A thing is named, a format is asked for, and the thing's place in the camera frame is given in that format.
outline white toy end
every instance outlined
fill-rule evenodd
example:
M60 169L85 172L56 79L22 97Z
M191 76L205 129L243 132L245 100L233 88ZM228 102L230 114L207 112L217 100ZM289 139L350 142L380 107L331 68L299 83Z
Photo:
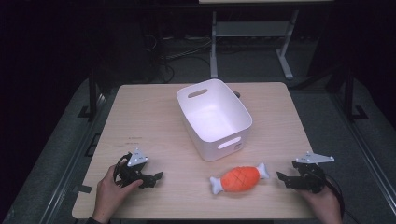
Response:
M269 179L270 175L267 172L267 168L265 168L265 164L262 162L259 166L256 167L260 174L260 179Z
M224 191L221 181L219 178L210 177L210 183L212 184L212 192L213 194L218 194L221 191Z

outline white plastic bin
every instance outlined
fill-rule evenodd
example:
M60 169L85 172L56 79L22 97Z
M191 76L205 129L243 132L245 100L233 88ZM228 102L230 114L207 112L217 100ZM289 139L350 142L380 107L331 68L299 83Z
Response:
M215 161L243 148L252 118L221 80L210 79L177 92L183 121L205 161Z

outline orange plush toy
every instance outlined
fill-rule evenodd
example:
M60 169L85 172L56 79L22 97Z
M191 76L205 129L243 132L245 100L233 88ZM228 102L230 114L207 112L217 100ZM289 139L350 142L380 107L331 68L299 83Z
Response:
M257 167L235 167L222 178L212 176L210 177L210 183L214 194L221 191L240 192L252 189L260 179L268 179L269 177L264 163L260 163Z

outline handle cutout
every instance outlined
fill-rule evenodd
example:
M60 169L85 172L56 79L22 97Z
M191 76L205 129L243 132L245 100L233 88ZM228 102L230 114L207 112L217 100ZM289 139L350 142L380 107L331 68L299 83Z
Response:
M219 146L218 146L218 149L224 149L225 147L230 146L230 145L232 145L232 144L234 144L234 143L237 143L237 142L239 142L239 141L241 141L241 137L236 137L236 138L233 139L233 140L230 140L230 141L228 141L228 142L225 142L225 143L219 145Z
M200 91L195 91L193 93L190 93L187 97L193 98L195 96L199 96L199 95L205 94L206 92L207 92L207 89L200 90Z

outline background table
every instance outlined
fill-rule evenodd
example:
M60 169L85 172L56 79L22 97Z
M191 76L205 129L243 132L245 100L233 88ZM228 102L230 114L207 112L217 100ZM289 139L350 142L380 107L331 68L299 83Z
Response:
M297 175L291 161L311 151L302 123L282 83L230 83L253 118L245 147L218 161L203 161L182 122L177 91L187 84L129 85L119 89L84 179L91 193L81 192L73 209L76 218L90 217L96 184L108 167L139 145L149 162L143 173L164 171L154 189L137 189L117 218L241 218L313 217L300 196L277 179L276 171ZM213 195L209 177L221 177L235 166L264 162L270 179L252 190Z

